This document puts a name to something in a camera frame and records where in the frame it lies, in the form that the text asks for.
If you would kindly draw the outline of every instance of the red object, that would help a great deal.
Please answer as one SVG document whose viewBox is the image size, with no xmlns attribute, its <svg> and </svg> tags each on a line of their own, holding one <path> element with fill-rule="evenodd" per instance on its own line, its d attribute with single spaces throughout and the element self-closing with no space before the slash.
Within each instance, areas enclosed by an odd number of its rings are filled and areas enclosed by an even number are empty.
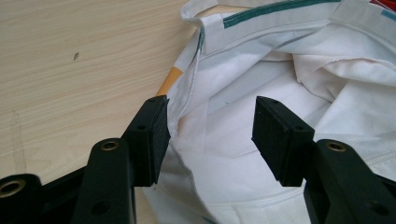
<svg viewBox="0 0 396 224">
<path fill-rule="evenodd" d="M 373 0 L 371 3 L 381 7 L 386 6 L 396 12 L 396 0 Z"/>
</svg>

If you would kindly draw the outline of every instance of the wooden surface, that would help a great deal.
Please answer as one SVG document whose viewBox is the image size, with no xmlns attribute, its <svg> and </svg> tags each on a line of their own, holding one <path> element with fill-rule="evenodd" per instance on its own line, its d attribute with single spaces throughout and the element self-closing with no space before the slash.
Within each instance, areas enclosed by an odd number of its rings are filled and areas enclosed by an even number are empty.
<svg viewBox="0 0 396 224">
<path fill-rule="evenodd" d="M 0 0 L 0 178 L 48 183 L 120 137 L 193 27 L 186 0 Z M 156 223 L 136 189 L 138 223 Z"/>
</svg>

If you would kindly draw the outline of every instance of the white cloth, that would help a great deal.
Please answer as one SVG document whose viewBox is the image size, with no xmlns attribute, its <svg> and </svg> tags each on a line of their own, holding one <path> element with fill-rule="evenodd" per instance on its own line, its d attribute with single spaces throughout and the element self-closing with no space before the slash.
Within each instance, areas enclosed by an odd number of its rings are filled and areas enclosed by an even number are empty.
<svg viewBox="0 0 396 224">
<path fill-rule="evenodd" d="M 203 29 L 175 63 L 184 74 L 168 92 L 172 138 L 158 185 L 145 189 L 160 223 L 309 223 L 303 188 L 282 188 L 250 140 L 257 95 L 396 180 L 396 16 L 359 0 L 302 2 L 209 19 L 194 16 L 269 1 L 182 8 Z"/>
</svg>

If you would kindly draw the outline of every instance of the orange strip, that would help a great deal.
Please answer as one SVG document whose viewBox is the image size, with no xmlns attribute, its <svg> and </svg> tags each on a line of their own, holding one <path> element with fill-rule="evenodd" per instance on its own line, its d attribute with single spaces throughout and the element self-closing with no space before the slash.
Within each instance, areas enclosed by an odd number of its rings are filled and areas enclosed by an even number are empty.
<svg viewBox="0 0 396 224">
<path fill-rule="evenodd" d="M 178 69 L 176 67 L 172 67 L 171 70 L 169 71 L 168 76 L 166 77 L 165 81 L 163 82 L 163 85 L 158 90 L 157 96 L 166 95 L 166 93 L 168 93 L 169 89 L 171 89 L 172 85 L 181 76 L 181 74 L 183 74 L 183 72 L 180 69 Z"/>
</svg>

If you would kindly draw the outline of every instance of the green trim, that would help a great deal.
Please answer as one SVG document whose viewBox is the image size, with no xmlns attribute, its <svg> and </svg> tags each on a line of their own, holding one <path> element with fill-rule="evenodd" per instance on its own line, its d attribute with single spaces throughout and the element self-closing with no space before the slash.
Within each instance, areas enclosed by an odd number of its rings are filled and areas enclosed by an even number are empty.
<svg viewBox="0 0 396 224">
<path fill-rule="evenodd" d="M 297 7 L 309 7 L 321 3 L 341 2 L 341 0 L 295 0 L 280 3 L 273 3 L 262 7 L 255 7 L 246 11 L 242 11 L 227 18 L 224 18 L 224 28 L 235 26 L 239 22 L 248 21 L 252 18 L 269 14 L 272 12 L 293 9 Z"/>
</svg>

